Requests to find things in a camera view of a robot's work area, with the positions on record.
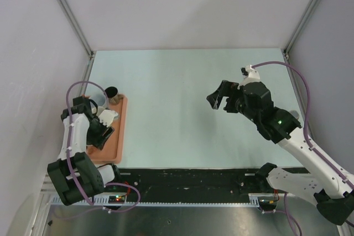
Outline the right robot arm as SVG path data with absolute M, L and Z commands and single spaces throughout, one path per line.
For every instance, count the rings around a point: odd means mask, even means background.
M 353 175 L 337 166 L 333 170 L 327 155 L 317 145 L 309 146 L 300 122 L 288 111 L 276 107 L 270 90 L 262 82 L 244 86 L 223 80 L 206 97 L 212 109 L 226 99 L 227 113 L 240 113 L 252 121 L 266 140 L 278 144 L 305 167 L 310 176 L 291 174 L 266 163 L 257 172 L 256 187 L 262 192 L 272 188 L 289 192 L 311 204 L 329 222 L 343 225 L 353 212 Z

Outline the grey mug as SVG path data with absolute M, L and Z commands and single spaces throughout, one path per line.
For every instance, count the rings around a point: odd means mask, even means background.
M 299 120 L 300 114 L 296 110 L 290 110 L 289 113 L 296 119 Z

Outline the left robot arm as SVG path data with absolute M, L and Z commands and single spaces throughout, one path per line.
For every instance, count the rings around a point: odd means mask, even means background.
M 118 117 L 116 111 L 99 107 L 84 96 L 73 99 L 71 108 L 63 110 L 63 145 L 55 162 L 47 166 L 48 175 L 62 203 L 74 203 L 97 196 L 105 187 L 117 191 L 123 178 L 113 163 L 96 167 L 87 154 L 87 147 L 102 150 L 114 133 L 111 124 Z

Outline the dark brown mug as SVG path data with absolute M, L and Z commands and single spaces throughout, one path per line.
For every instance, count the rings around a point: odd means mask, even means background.
M 108 98 L 108 102 L 111 105 L 118 105 L 121 100 L 123 100 L 124 95 L 120 94 L 116 87 L 107 87 L 105 89 L 106 96 Z

